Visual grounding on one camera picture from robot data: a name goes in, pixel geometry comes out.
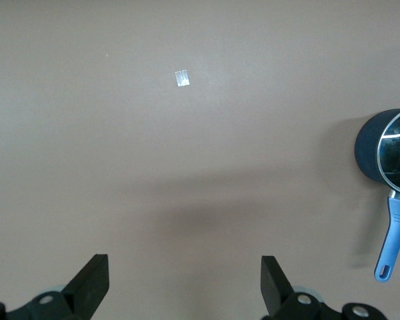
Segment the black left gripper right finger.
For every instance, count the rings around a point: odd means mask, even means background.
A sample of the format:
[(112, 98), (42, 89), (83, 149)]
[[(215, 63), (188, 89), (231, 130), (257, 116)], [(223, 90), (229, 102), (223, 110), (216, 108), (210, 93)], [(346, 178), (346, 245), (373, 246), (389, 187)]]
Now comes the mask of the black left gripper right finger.
[(308, 293), (295, 291), (274, 256), (261, 258), (260, 287), (270, 319), (319, 319), (320, 302)]

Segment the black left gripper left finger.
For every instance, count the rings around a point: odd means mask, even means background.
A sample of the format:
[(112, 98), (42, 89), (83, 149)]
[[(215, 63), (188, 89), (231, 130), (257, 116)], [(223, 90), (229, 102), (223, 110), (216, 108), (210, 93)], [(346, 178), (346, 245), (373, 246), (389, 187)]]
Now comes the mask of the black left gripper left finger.
[(109, 290), (109, 259), (94, 255), (61, 291), (42, 293), (7, 319), (91, 319)]

